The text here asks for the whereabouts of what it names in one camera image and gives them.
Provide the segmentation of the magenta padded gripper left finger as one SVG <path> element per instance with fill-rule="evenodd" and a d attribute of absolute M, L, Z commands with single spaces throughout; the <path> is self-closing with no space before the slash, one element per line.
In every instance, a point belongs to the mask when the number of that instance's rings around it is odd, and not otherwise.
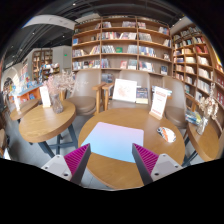
<path fill-rule="evenodd" d="M 42 169 L 79 185 L 81 183 L 90 154 L 90 144 L 86 144 L 65 156 L 54 156 L 42 166 Z"/>

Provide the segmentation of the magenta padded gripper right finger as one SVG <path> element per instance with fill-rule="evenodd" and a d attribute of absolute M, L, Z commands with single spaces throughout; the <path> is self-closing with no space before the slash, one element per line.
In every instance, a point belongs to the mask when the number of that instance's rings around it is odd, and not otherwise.
<path fill-rule="evenodd" d="M 144 185 L 182 169 L 168 154 L 156 154 L 138 144 L 132 144 L 132 154 Z"/>

